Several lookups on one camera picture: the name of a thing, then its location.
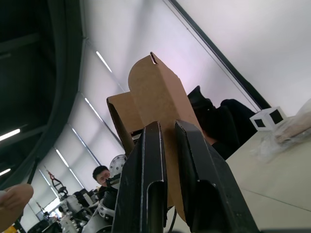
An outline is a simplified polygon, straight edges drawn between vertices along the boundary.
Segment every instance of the cable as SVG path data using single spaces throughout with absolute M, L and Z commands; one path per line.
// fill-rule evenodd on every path
M 167 233 L 172 233 L 176 217 L 177 217 L 177 211 L 176 211 L 176 208 L 175 208 L 174 216 L 173 216 L 173 219 L 172 219 L 172 223 L 171 223 L 170 229 L 169 229 L 169 231 Z

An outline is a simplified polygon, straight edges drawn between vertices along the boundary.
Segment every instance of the cardboard piece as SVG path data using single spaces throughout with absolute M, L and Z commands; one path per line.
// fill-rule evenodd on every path
M 134 147 L 133 141 L 130 142 L 132 132 L 154 121 L 160 122 L 168 176 L 168 205 L 172 206 L 173 201 L 185 221 L 174 124 L 176 120 L 183 120 L 201 130 L 200 125 L 180 79 L 153 53 L 132 67 L 128 83 L 130 92 L 107 99 L 126 154 Z

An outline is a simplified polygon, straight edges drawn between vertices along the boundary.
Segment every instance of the white cube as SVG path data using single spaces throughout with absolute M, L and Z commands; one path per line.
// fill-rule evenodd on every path
M 271 131 L 287 117 L 280 107 L 263 109 L 250 120 L 258 131 Z

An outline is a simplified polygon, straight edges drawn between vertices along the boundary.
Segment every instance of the desk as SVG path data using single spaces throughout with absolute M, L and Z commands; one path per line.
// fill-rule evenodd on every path
M 257 132 L 227 163 L 258 227 L 311 228 L 311 140 L 264 163 L 251 151 L 267 134 Z

